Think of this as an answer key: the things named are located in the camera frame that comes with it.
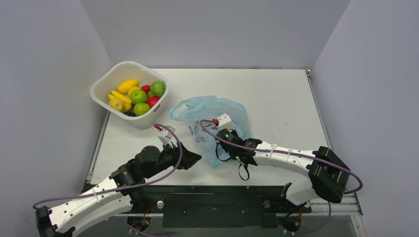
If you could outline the light blue plastic bag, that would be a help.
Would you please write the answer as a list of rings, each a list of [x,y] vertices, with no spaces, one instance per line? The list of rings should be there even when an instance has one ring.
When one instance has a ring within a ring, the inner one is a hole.
[[[211,165],[219,167],[229,155],[217,141],[204,131],[200,125],[203,119],[212,120],[227,114],[240,138],[251,137],[248,114],[245,107],[237,102],[216,96],[198,96],[180,101],[169,110],[169,117],[174,121],[186,122],[194,142],[201,150],[201,156]]]

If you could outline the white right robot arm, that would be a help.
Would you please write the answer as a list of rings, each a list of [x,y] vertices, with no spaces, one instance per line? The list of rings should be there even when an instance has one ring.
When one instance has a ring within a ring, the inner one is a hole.
[[[217,133],[222,149],[230,158],[241,166],[271,166],[305,177],[305,180],[290,182],[279,196],[279,206],[291,211],[296,206],[322,198],[331,203],[342,201],[349,174],[348,166],[332,151],[320,146],[314,151],[288,151],[275,147],[259,139],[246,140],[238,137],[234,131],[223,129]]]

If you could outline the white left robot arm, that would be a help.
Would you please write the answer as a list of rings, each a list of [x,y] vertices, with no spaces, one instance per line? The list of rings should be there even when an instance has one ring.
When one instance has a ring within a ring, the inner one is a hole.
[[[183,144],[164,145],[162,150],[146,146],[135,158],[77,198],[59,206],[38,208],[38,232],[41,237],[75,237],[116,214],[142,212],[148,202],[143,190],[146,179],[171,167],[187,170],[201,158]]]

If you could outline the light green fake apple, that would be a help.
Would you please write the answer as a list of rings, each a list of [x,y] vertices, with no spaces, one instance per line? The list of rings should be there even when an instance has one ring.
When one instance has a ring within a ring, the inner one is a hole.
[[[150,109],[151,107],[147,103],[138,103],[134,105],[133,112],[136,116],[142,116]]]

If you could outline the red fake apple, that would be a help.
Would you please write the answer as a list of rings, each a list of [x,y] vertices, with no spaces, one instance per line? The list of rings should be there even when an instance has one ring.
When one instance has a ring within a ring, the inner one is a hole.
[[[155,106],[160,100],[159,96],[151,96],[147,99],[146,103],[149,105],[150,108]]]

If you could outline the yellow fake banana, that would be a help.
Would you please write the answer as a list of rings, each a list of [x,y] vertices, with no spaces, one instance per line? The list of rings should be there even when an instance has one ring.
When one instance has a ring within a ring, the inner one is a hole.
[[[126,95],[121,94],[115,90],[111,90],[111,92],[108,94],[108,98],[109,100],[120,99],[124,104],[132,104],[132,101],[130,98],[128,98]]]

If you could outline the red fake strawberry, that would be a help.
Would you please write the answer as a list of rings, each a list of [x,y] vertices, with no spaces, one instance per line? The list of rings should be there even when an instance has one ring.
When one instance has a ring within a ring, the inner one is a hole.
[[[150,85],[143,85],[140,87],[140,89],[144,91],[146,94],[148,94],[150,91]]]

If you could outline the yellow fake pear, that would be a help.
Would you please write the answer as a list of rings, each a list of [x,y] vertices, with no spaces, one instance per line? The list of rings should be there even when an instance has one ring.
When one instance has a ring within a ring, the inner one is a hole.
[[[125,107],[124,102],[119,98],[111,99],[108,105],[119,112],[123,111]]]

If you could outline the yellow fake lemon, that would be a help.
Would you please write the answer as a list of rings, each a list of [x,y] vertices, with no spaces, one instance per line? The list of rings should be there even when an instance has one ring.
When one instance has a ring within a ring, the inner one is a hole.
[[[130,96],[131,96],[131,94],[132,94],[134,91],[139,90],[139,89],[140,89],[140,88],[139,88],[138,86],[133,86],[133,87],[131,87],[131,88],[128,90],[128,92],[127,92],[128,97],[130,97]]]

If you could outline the yellow fake mango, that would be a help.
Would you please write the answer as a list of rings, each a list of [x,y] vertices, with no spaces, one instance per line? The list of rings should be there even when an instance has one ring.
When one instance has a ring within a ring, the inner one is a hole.
[[[127,94],[128,91],[132,88],[132,87],[136,87],[139,86],[139,81],[136,79],[129,79],[126,80],[124,82],[122,82],[118,87],[117,87],[117,92],[121,93],[121,94]]]

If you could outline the white plastic basket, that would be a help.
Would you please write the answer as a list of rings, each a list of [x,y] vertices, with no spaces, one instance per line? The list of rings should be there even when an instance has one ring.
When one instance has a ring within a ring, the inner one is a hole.
[[[165,76],[137,62],[124,61],[93,84],[90,96],[130,125],[147,129],[165,111],[169,91]]]

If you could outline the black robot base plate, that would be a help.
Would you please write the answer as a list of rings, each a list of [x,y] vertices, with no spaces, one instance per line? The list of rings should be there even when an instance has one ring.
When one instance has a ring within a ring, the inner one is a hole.
[[[295,221],[309,206],[286,203],[283,186],[175,186],[143,187],[145,198],[125,211],[129,217],[147,214],[163,219],[164,228],[276,228],[278,220]]]

